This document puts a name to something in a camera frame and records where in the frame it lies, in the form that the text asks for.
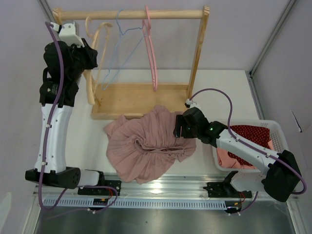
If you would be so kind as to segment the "cream plastic hanger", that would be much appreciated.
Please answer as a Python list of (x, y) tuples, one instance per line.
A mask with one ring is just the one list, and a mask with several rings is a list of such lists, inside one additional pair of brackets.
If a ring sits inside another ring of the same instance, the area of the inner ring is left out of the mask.
[[(90, 105), (94, 105), (95, 100), (96, 100), (96, 89), (98, 87), (98, 81), (100, 78), (102, 66), (103, 66), (104, 61), (105, 61), (107, 44), (108, 44), (108, 40), (110, 37), (110, 31), (111, 31), (111, 28), (113, 27), (113, 25), (111, 23), (108, 23), (108, 22), (102, 22), (97, 27), (97, 30), (95, 31), (95, 33), (91, 34), (89, 32), (89, 23), (91, 23), (91, 22), (92, 22), (92, 18), (90, 16), (88, 16), (85, 20), (85, 30), (86, 30), (87, 36), (92, 39), (92, 43), (91, 43), (90, 48), (92, 49), (91, 59), (92, 59), (92, 62), (94, 62), (94, 65), (92, 65), (91, 68), (88, 68), (87, 70), (85, 70), (83, 72), (83, 75), (86, 79), (86, 94), (87, 94), (88, 103)], [(99, 63), (99, 69), (98, 69), (97, 77), (96, 77), (96, 79), (94, 79), (93, 75), (92, 75), (92, 70), (95, 67), (97, 67), (99, 38), (100, 38), (100, 32), (102, 31), (102, 29), (104, 29), (104, 31), (105, 31), (105, 33), (104, 33), (105, 34), (105, 44), (104, 44), (103, 52), (102, 52), (100, 63)]]

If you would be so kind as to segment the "dusty pink skirt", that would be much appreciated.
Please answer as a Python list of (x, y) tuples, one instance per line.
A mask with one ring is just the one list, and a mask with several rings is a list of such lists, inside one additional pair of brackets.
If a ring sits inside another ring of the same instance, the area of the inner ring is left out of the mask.
[(174, 135), (177, 115), (156, 105), (141, 118), (120, 115), (104, 128), (109, 140), (106, 156), (122, 181), (147, 183), (166, 173), (176, 160), (192, 156), (196, 140)]

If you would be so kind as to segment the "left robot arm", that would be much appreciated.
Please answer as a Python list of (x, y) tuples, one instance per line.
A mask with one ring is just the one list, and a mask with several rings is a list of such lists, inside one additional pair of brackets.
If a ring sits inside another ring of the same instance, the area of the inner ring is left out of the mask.
[(25, 179), (52, 187), (74, 189), (88, 186), (95, 195), (102, 194), (106, 183), (100, 172), (66, 165), (65, 146), (70, 116), (78, 92), (82, 72), (97, 66), (97, 51), (88, 44), (70, 45), (59, 41), (45, 47), (47, 67), (39, 89), (42, 111), (42, 132), (39, 154), (33, 169)]

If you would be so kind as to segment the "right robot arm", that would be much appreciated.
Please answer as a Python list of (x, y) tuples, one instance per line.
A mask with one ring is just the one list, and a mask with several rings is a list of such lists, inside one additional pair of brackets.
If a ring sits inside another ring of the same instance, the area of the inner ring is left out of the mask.
[(249, 162), (264, 175), (259, 182), (260, 188), (277, 201), (287, 201), (302, 179), (293, 153), (261, 147), (221, 122), (209, 122), (196, 107), (176, 116), (173, 134), (175, 137), (198, 138), (204, 144), (224, 149)]

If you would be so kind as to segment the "pink plastic hanger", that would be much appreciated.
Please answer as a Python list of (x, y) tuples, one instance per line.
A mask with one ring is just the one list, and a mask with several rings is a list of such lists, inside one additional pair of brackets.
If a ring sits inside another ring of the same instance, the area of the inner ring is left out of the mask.
[(151, 37), (151, 28), (152, 28), (151, 17), (150, 17), (149, 8), (147, 5), (145, 5), (145, 13), (146, 13), (147, 19), (142, 20), (142, 31), (143, 31), (143, 37), (144, 37), (145, 45), (147, 49), (148, 60), (150, 64), (153, 91), (156, 92), (158, 88), (158, 72), (157, 72), (154, 45), (153, 45), (153, 41)]

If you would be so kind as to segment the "salmon pink garment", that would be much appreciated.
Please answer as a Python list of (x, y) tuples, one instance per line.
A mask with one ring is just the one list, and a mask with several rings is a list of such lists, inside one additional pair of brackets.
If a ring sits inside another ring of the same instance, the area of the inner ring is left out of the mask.
[[(273, 142), (270, 138), (267, 140), (256, 140), (253, 142), (264, 148), (273, 150)], [(240, 157), (232, 153), (229, 153), (226, 150), (217, 148), (216, 151), (218, 164), (222, 168), (252, 169), (252, 170), (256, 169), (256, 167), (254, 167), (250, 163), (246, 162), (245, 160), (241, 159)]]

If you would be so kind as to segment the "wooden clothes rack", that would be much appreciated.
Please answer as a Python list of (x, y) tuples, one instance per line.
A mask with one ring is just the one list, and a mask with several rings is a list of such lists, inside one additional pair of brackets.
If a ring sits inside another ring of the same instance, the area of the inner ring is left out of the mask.
[[(124, 114), (127, 118), (139, 118), (151, 111), (155, 105), (165, 105), (170, 111), (185, 110), (184, 101), (191, 97), (199, 64), (202, 44), (208, 23), (210, 9), (204, 6), (201, 10), (149, 10), (151, 20), (200, 20), (195, 55), (188, 83), (161, 83), (158, 81), (157, 91), (153, 91), (152, 83), (113, 83), (102, 91), (102, 82), (98, 82), (95, 104), (92, 105), (91, 116), (94, 119), (116, 119)], [(57, 24), (68, 20), (116, 19), (117, 11), (63, 11), (53, 9), (53, 17)], [(126, 10), (120, 15), (121, 20), (147, 19), (145, 10)]]

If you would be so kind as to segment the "dark red dotted garment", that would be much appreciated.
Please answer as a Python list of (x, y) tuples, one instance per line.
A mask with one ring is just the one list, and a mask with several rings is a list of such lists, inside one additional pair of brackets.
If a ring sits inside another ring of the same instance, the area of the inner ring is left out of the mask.
[[(273, 150), (273, 143), (270, 138), (270, 130), (268, 128), (251, 125), (233, 125), (231, 126), (231, 129), (247, 140), (250, 140), (262, 147)], [(227, 156), (236, 160), (232, 166), (233, 168), (238, 168), (240, 166), (243, 169), (255, 169), (252, 164), (248, 163), (232, 152), (227, 152)]]

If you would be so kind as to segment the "white plastic laundry basket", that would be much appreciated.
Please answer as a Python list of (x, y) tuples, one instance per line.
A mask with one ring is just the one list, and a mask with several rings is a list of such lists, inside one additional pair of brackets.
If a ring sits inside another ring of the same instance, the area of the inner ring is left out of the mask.
[[(281, 130), (280, 125), (272, 120), (231, 120), (230, 126), (233, 125), (251, 125), (251, 126), (258, 126), (258, 127), (265, 127), (270, 130), (270, 138), (273, 142), (273, 150), (277, 151), (279, 153), (282, 153), (284, 150), (288, 150), (288, 145), (284, 136), (283, 131)], [(217, 148), (213, 147), (213, 157), (216, 164), (216, 167), (222, 171), (229, 172), (229, 171), (239, 171), (243, 173), (259, 173), (260, 171), (258, 169), (252, 170), (252, 169), (235, 169), (235, 168), (222, 168), (218, 164), (217, 159)]]

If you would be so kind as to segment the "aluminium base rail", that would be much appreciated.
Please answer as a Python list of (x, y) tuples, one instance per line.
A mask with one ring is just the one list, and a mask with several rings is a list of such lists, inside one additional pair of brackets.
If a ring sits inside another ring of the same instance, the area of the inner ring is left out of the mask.
[[(221, 182), (226, 174), (220, 175), (163, 175), (160, 178), (138, 184), (135, 180), (122, 182), (120, 196), (122, 198), (151, 199), (208, 199), (208, 192), (203, 189), (208, 182)], [(58, 196), (62, 188), (42, 187), (42, 197)], [(264, 192), (259, 192), (257, 201), (274, 201)]]

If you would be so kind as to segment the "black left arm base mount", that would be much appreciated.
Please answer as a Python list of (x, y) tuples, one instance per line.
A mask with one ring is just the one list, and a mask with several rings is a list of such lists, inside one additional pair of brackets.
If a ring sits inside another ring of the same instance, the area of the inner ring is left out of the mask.
[(114, 196), (115, 192), (111, 189), (114, 188), (117, 191), (117, 195), (120, 195), (121, 191), (121, 180), (107, 180), (105, 175), (101, 171), (99, 173), (99, 179), (97, 185), (91, 188), (79, 188), (78, 195), (103, 195), (103, 196)]

